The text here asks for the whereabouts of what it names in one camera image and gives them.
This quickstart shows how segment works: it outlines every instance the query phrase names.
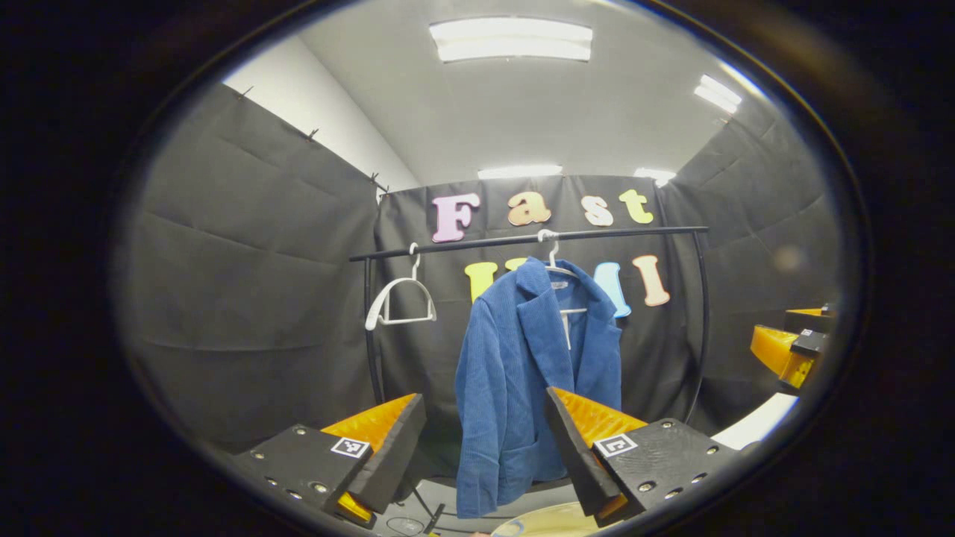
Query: white hanger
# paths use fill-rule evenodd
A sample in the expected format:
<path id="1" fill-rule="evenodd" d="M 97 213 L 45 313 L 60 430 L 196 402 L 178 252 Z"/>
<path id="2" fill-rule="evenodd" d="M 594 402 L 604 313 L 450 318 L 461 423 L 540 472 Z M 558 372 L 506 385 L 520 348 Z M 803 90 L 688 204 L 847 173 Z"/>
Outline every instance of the white hanger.
<path id="1" fill-rule="evenodd" d="M 554 249 L 550 250 L 550 265 L 546 267 L 547 270 L 551 272 L 559 272 L 561 274 L 567 274 L 568 276 L 573 276 L 577 279 L 580 279 L 580 276 L 573 273 L 572 271 L 567 270 L 566 268 L 558 267 L 557 260 L 554 259 L 554 257 L 557 255 L 557 251 L 561 249 L 561 244 L 558 242 L 558 239 L 561 237 L 561 234 L 556 231 L 551 231 L 550 229 L 542 229 L 538 231 L 539 243 L 542 243 L 544 239 L 551 238 L 551 237 L 554 239 Z"/>
<path id="2" fill-rule="evenodd" d="M 408 249 L 408 255 L 414 255 L 414 249 L 417 248 L 417 243 L 412 243 L 412 247 Z M 434 321 L 437 319 L 437 314 L 435 313 L 435 301 L 431 299 L 431 294 L 428 292 L 428 289 L 417 281 L 417 267 L 421 264 L 421 254 L 417 254 L 417 259 L 414 260 L 414 266 L 412 267 L 412 277 L 411 278 L 398 278 L 391 281 L 381 292 L 378 293 L 378 296 L 374 297 L 374 301 L 371 302 L 371 307 L 368 309 L 368 316 L 365 317 L 365 330 L 374 330 L 374 327 L 381 323 L 383 325 L 401 325 L 406 323 L 416 323 L 418 321 Z M 414 282 L 415 285 L 421 288 L 424 291 L 426 297 L 428 297 L 428 315 L 424 317 L 417 317 L 415 319 L 392 319 L 392 289 L 394 286 L 402 282 Z"/>
<path id="3" fill-rule="evenodd" d="M 557 256 L 557 252 L 560 249 L 560 243 L 558 243 L 558 239 L 560 238 L 560 236 L 561 236 L 560 233 L 557 233 L 556 231 L 551 231 L 550 229 L 542 229 L 538 231 L 538 242 L 543 242 L 543 240 L 548 237 L 552 237 L 554 239 L 554 249 L 550 250 L 550 265 L 545 266 L 544 268 L 547 270 L 550 270 L 551 272 L 559 272 L 561 274 L 568 274 L 579 280 L 581 279 L 581 277 L 575 274 L 574 272 L 567 270 L 566 268 L 560 268 L 557 266 L 557 260 L 555 259 L 555 257 Z M 583 313 L 585 311 L 587 311 L 587 308 L 577 308 L 574 310 L 561 310 L 561 320 L 563 321 L 563 334 L 567 337 L 568 351 L 570 350 L 570 323 L 569 321 L 567 321 L 567 316 L 570 313 Z"/>

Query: black fabric wall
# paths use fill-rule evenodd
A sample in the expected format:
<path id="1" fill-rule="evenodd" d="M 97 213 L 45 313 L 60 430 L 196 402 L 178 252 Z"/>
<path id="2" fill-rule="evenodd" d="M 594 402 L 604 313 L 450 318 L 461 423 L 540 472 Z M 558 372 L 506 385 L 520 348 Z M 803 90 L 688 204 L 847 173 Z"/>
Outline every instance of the black fabric wall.
<path id="1" fill-rule="evenodd" d="M 645 210 L 653 213 L 649 224 L 638 224 L 628 215 L 626 205 L 618 197 L 631 188 L 647 198 Z M 552 216 L 543 224 L 513 226 L 508 222 L 508 200 L 521 192 L 539 192 Z M 436 232 L 436 197 L 477 193 L 481 205 L 473 211 L 470 226 L 463 228 L 461 241 L 532 235 L 542 228 L 554 231 L 599 230 L 584 216 L 581 197 L 600 196 L 608 204 L 614 222 L 610 228 L 662 226 L 660 205 L 653 182 L 621 177 L 553 177 L 520 180 L 470 181 L 428 186 L 395 192 L 382 199 L 375 223 L 377 249 L 407 248 L 410 243 L 433 244 Z M 664 415 L 682 416 L 689 404 L 691 382 L 695 375 L 688 333 L 682 278 L 669 257 L 670 239 L 665 236 L 637 236 L 584 239 L 560 242 L 558 258 L 566 259 L 593 275 L 601 262 L 620 264 L 620 280 L 626 302 L 632 308 L 629 317 L 617 319 L 623 329 L 621 357 L 623 361 L 623 408 L 641 419 L 653 420 Z M 690 241 L 687 236 L 676 241 Z M 461 342 L 471 312 L 470 280 L 464 268 L 478 262 L 498 264 L 496 278 L 506 273 L 504 262 L 528 255 L 547 259 L 552 243 L 483 247 L 422 255 L 418 279 L 435 300 L 436 322 L 379 326 L 374 331 L 381 357 L 386 398 L 408 393 L 425 396 L 428 423 L 422 433 L 410 474 L 415 478 L 433 475 L 453 477 L 456 474 L 460 424 L 455 399 L 455 371 Z M 665 289 L 670 293 L 667 304 L 648 307 L 644 304 L 644 283 L 631 261 L 640 255 L 656 255 Z M 373 264 L 376 271 L 375 292 L 397 277 L 411 275 L 412 257 L 393 258 Z M 695 269 L 688 278 L 698 278 Z M 420 291 L 396 288 L 393 316 L 422 316 L 425 302 Z"/>
<path id="2" fill-rule="evenodd" d="M 750 352 L 753 325 L 782 329 L 786 310 L 839 300 L 839 224 L 825 173 L 791 123 L 750 97 L 660 189 L 672 226 L 711 227 L 705 240 L 711 339 L 690 421 L 708 434 L 778 391 L 776 378 Z M 680 266 L 695 269 L 693 252 L 674 246 Z M 692 332 L 700 325 L 693 306 L 700 289 L 688 284 Z"/>
<path id="3" fill-rule="evenodd" d="M 374 405 L 352 253 L 367 178 L 225 86 L 167 141 L 126 237 L 136 360 L 201 438 L 238 451 Z"/>

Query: colorful foam letter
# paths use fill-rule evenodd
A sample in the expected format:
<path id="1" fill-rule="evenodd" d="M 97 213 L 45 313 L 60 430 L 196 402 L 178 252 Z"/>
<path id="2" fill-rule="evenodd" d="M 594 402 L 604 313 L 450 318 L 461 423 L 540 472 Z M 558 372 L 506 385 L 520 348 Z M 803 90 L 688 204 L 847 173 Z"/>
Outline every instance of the colorful foam letter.
<path id="1" fill-rule="evenodd" d="M 538 192 L 521 192 L 508 200 L 507 206 L 514 207 L 507 213 L 507 221 L 514 226 L 527 226 L 532 222 L 550 220 L 550 209 Z"/>
<path id="2" fill-rule="evenodd" d="M 518 267 L 527 262 L 526 257 L 515 257 L 504 262 L 504 267 L 508 270 L 517 270 Z"/>
<path id="3" fill-rule="evenodd" d="M 447 243 L 464 238 L 464 231 L 457 228 L 457 223 L 461 222 L 463 227 L 471 225 L 471 207 L 480 207 L 480 198 L 478 194 L 461 194 L 434 198 L 431 203 L 437 207 L 437 232 L 431 239 Z"/>
<path id="4" fill-rule="evenodd" d="M 630 218 L 637 224 L 649 224 L 653 222 L 653 213 L 644 211 L 644 204 L 647 198 L 637 194 L 637 191 L 630 188 L 627 192 L 620 195 L 619 200 L 626 204 L 626 210 L 630 213 Z"/>
<path id="5" fill-rule="evenodd" d="M 606 202 L 600 196 L 584 196 L 581 198 L 584 206 L 584 216 L 595 226 L 610 226 L 613 224 L 613 215 L 606 210 Z"/>
<path id="6" fill-rule="evenodd" d="M 641 255 L 633 260 L 633 266 L 639 269 L 640 275 L 644 277 L 644 289 L 647 291 L 644 304 L 651 308 L 669 302 L 669 293 L 663 289 L 656 263 L 655 255 Z"/>
<path id="7" fill-rule="evenodd" d="M 610 300 L 613 301 L 613 305 L 617 307 L 617 311 L 613 314 L 614 317 L 619 319 L 630 315 L 630 306 L 626 304 L 624 290 L 620 287 L 619 263 L 605 262 L 598 265 L 597 268 L 594 269 L 594 280 L 597 282 L 597 285 L 604 290 L 607 296 L 610 297 Z"/>
<path id="8" fill-rule="evenodd" d="M 464 268 L 464 273 L 471 278 L 472 304 L 475 303 L 475 300 L 478 300 L 481 293 L 491 287 L 494 283 L 494 273 L 497 271 L 498 264 L 489 261 L 484 263 L 472 263 Z"/>

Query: black clothing rack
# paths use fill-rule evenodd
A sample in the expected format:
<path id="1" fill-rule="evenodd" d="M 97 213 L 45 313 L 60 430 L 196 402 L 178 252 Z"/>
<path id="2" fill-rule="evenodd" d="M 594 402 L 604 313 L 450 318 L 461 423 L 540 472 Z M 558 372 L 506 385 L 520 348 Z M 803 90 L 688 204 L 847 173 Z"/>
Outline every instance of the black clothing rack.
<path id="1" fill-rule="evenodd" d="M 434 245 L 425 245 L 416 247 L 414 254 L 434 253 L 440 251 L 451 251 L 456 249 L 471 249 L 480 247 L 500 247 L 505 245 L 524 245 L 546 241 L 574 241 L 578 239 L 598 239 L 604 237 L 630 237 L 634 235 L 680 235 L 692 234 L 693 247 L 696 249 L 696 259 L 699 263 L 701 294 L 703 295 L 703 330 L 702 341 L 700 343 L 700 358 L 697 360 L 696 371 L 696 389 L 693 391 L 693 398 L 690 401 L 687 413 L 683 422 L 690 419 L 693 409 L 696 407 L 696 400 L 700 395 L 700 386 L 703 383 L 703 364 L 707 356 L 707 343 L 710 338 L 710 293 L 707 284 L 707 270 L 703 263 L 703 249 L 700 247 L 700 233 L 706 233 L 710 228 L 707 226 L 683 226 L 683 227 L 641 227 L 636 229 L 599 229 L 594 231 L 566 231 L 552 232 L 542 239 L 538 235 L 520 235 L 517 237 L 500 237 L 497 239 L 478 239 L 476 241 L 461 241 L 454 243 L 438 243 Z M 365 311 L 371 307 L 371 260 L 387 259 L 389 257 L 401 257 L 411 255 L 407 249 L 391 249 L 354 255 L 349 261 L 365 262 Z M 374 352 L 374 340 L 371 331 L 365 331 L 365 347 L 368 353 L 368 367 L 371 374 L 371 389 L 374 391 L 374 400 L 376 404 L 385 402 L 384 390 L 382 388 L 382 378 L 378 373 L 378 360 Z"/>

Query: blue jacket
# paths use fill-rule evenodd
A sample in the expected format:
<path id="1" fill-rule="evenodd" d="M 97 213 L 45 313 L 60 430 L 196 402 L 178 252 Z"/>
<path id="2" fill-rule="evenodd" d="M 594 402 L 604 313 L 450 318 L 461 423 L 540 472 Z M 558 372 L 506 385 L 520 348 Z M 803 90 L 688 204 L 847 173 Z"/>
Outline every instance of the blue jacket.
<path id="1" fill-rule="evenodd" d="M 547 271 L 530 257 L 471 308 L 455 378 L 464 430 L 459 518 L 493 512 L 532 482 L 566 475 L 544 418 L 547 386 L 620 409 L 616 309 L 586 272 L 564 260 L 557 265 L 580 279 Z M 568 315 L 568 351 L 560 310 L 577 308 L 587 312 Z"/>

